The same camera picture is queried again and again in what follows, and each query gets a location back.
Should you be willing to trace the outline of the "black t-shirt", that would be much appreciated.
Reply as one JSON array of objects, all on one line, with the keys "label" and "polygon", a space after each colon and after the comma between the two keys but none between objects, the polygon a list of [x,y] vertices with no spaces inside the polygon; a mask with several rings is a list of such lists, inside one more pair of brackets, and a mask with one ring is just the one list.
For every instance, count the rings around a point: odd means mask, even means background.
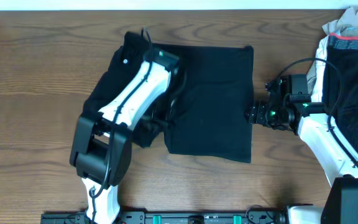
[{"label": "black t-shirt", "polygon": [[145,113],[132,141],[149,147],[159,135],[172,154],[214,156],[251,161],[252,126],[245,112],[252,106],[254,50],[149,43],[128,32],[107,71],[83,105],[80,127],[101,121],[101,108],[117,97],[135,77],[149,49],[179,58],[178,73],[169,90]]}]

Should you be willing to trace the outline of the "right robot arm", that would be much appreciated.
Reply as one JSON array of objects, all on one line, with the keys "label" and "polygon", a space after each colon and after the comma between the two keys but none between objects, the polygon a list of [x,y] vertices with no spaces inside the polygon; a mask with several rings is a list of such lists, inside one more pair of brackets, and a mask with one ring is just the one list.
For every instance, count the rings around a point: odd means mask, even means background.
[{"label": "right robot arm", "polygon": [[322,103],[255,102],[244,113],[250,124],[294,132],[312,150],[331,190],[323,207],[289,205],[274,223],[358,223],[358,153]]}]

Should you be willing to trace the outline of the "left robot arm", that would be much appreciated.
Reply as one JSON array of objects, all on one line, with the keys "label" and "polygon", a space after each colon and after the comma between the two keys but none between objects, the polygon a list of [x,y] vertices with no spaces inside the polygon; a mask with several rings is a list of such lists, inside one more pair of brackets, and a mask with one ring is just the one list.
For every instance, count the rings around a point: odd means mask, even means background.
[{"label": "left robot arm", "polygon": [[132,133],[152,103],[169,88],[179,58],[160,49],[146,51],[134,78],[95,115],[78,118],[70,164],[88,197],[87,223],[114,223],[117,191],[132,157]]}]

